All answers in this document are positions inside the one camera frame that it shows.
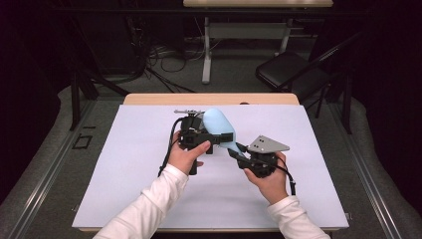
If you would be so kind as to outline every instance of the black chair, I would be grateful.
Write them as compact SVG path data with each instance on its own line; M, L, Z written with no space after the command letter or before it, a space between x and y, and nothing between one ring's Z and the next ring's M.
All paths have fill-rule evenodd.
M360 33L353 35L310 62L296 53L284 52L258 66L255 75L273 89L273 92L294 93L301 104L317 91L320 91L318 99L307 106L307 109L309 109L318 103L316 110L316 118L318 118L325 89L331 80L344 74L344 72L329 74L322 70L320 66L327 59L353 43L359 36Z

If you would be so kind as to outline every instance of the gray carpet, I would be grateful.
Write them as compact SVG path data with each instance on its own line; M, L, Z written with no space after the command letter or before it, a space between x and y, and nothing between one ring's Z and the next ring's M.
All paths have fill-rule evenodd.
M289 50L309 53L312 39L291 39ZM267 92L268 88L255 78L255 68L270 59L279 48L277 42L243 41L221 42L213 51L211 84L202 85L202 59L188 61L177 73L164 70L177 70L183 62L174 58L165 59L153 66L153 69L172 82L188 87L201 93L235 93L235 92ZM168 89L155 77L145 74L141 78L121 84L134 93L167 93ZM93 234L83 233L71 227L76 212L73 210L79 204L87 189L98 156L102 150L109 128L112 124L118 105L122 98L109 89L98 86L101 97L92 104L76 136L91 136L88 148L80 140L63 155L63 164L58 170L54 183L48 187L47 196L34 217L26 223L21 238L92 238ZM25 211L25 203L32 191L48 170L49 165L60 151L62 142L68 136L71 125L70 89L60 94L62 110L55 126L46 138L33 162L15 186L9 197L0 207L0 238L7 238L13 227L19 221L19 216ZM377 217L371 200L368 197L353 164L352 154L343 140L343 131L338 127L338 118L332 112L333 105L324 104L319 119L314 118L314 110L309 110L313 125L326 161L327 168L334 182L344 212L350 213L350 227L333 233L333 238L388 238ZM421 219L400 196L394 183L382 169L373 152L370 131L365 120L364 108L358 103L352 105L352 131L359 151L368 163L371 175L377 182L386 204L392 212L394 221L402 238L422 238ZM157 234L154 238L279 238L277 233L271 234Z

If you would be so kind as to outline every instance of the person's left hand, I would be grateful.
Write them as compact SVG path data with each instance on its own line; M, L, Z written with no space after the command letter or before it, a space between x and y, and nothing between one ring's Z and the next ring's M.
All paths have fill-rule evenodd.
M172 142L177 141L179 137L180 131L176 132L173 135ZM171 165L177 167L180 171L182 171L184 174L189 175L190 168L192 167L193 161L200 155L202 155L204 152L210 148L211 142L205 141L195 148L192 148L191 150L186 151L185 148L183 148L179 142L176 142L173 144L173 147L171 147L170 156L168 158L168 163ZM204 162L198 161L197 166L202 166Z

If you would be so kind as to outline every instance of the person's right hand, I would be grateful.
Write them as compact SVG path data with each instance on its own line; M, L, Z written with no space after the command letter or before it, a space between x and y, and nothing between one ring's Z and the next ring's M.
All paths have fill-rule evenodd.
M279 158L278 165L285 168L286 156L281 152L276 152L276 156ZM264 178L255 176L249 168L245 168L244 171L249 181L258 186L263 196L270 202L270 205L289 196L286 190L286 174L283 171L276 169L271 175Z

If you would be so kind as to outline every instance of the white long-sleeve shirt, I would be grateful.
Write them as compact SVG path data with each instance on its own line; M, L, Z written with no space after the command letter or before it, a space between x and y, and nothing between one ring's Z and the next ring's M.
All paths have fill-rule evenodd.
M188 176L167 164L161 175L94 237L95 239L151 238L169 209L182 194ZM285 238L329 238L308 218L295 196L268 207Z

